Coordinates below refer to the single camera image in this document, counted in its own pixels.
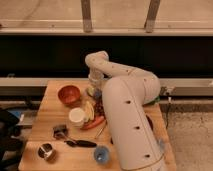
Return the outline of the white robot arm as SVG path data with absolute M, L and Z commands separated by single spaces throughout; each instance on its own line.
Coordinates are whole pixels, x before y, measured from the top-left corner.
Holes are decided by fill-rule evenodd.
M 123 171 L 168 171 L 143 105 L 159 96 L 161 85 L 150 71 L 109 61 L 105 51 L 88 54 L 89 79 L 110 79 L 102 88 L 102 102 L 114 147 Z

